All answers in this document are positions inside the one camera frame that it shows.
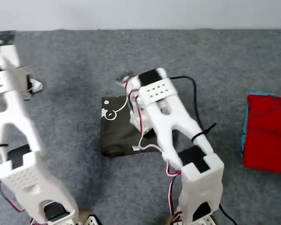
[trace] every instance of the red wire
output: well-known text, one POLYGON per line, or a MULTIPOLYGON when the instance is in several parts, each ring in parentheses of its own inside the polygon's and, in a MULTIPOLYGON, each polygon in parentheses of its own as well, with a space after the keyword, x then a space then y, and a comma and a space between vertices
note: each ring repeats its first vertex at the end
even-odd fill
POLYGON ((137 98, 138 98, 138 95, 135 97, 135 102, 136 102, 136 105, 137 105, 139 120, 140 120, 140 134, 143 135, 143 124, 142 124, 142 118, 141 118, 141 113, 140 113, 139 104, 137 102, 137 98))
POLYGON ((169 175, 181 175, 181 171, 178 171, 178 172, 170 172, 169 171, 169 164, 167 164, 167 173, 169 175))
POLYGON ((170 182, 170 185, 169 185, 168 200, 169 200, 169 209, 170 209, 170 213, 171 213, 172 217, 175 214, 174 206, 173 206, 173 198, 172 198, 173 185, 174 185, 174 181, 175 181, 176 177, 179 176, 179 175, 181 175, 181 173, 176 175, 176 176, 174 176, 172 181, 170 182))
POLYGON ((2 188, 1 188, 1 181, 0 181, 0 193, 3 196, 3 198, 13 207, 13 209, 15 209, 17 212, 23 212, 24 209, 19 209, 3 192, 2 188))

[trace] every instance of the white wire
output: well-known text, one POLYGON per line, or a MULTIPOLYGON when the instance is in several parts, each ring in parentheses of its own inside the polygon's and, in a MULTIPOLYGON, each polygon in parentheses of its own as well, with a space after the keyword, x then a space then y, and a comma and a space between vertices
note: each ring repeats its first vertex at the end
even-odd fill
POLYGON ((128 102, 128 96, 126 97, 126 101, 125 101, 125 103, 123 104, 123 106, 122 106, 120 109, 116 110, 115 112, 117 113, 117 112, 119 112, 120 110, 122 110, 122 109, 126 106, 127 102, 128 102))
POLYGON ((146 149, 149 148, 149 147, 156 148, 156 149, 158 149, 158 150, 162 153, 162 149, 161 149, 158 145, 156 145, 156 144, 148 144, 148 145, 145 146, 145 147, 139 146, 139 148, 140 148, 141 150, 146 150, 146 149))

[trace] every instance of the black pouch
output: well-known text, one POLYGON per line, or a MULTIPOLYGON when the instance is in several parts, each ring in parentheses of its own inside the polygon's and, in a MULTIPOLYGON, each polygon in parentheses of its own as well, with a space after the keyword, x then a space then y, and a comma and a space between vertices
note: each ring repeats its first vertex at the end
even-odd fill
MULTIPOLYGON (((158 151, 153 147, 139 150, 140 132, 130 124, 129 102, 126 96, 103 97, 101 115, 101 153, 108 157, 133 155, 140 152, 158 151)), ((141 146, 157 144, 157 137, 153 130, 147 133, 141 146)))

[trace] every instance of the carpet floor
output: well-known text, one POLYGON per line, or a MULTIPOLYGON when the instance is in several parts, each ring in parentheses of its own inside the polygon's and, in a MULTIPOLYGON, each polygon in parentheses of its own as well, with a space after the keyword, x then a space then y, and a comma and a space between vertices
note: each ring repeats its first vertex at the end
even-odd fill
MULTIPOLYGON (((25 105, 47 147, 52 173, 81 209, 104 225, 163 225, 170 178, 157 152, 107 158, 100 154, 102 96, 123 94, 125 70, 164 67, 197 81, 198 108, 208 139, 225 163, 222 206, 240 225, 281 225, 281 175, 243 167, 240 142, 251 90, 281 96, 281 30, 118 30, 18 32, 22 65, 44 90, 25 105)), ((192 85, 175 81, 194 117, 192 85)), ((11 148, 26 144, 10 127, 11 148)), ((181 181, 174 186, 177 205, 181 181)), ((215 212, 221 225, 230 225, 215 212)), ((29 224, 0 196, 0 225, 29 224)))

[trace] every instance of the white plastic bracket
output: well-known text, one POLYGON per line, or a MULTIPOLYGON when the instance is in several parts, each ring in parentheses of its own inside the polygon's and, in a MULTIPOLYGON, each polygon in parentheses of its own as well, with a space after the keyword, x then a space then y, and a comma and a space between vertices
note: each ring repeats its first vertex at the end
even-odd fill
POLYGON ((177 91, 169 78, 143 86, 139 90, 139 97, 145 106, 176 94, 177 91))

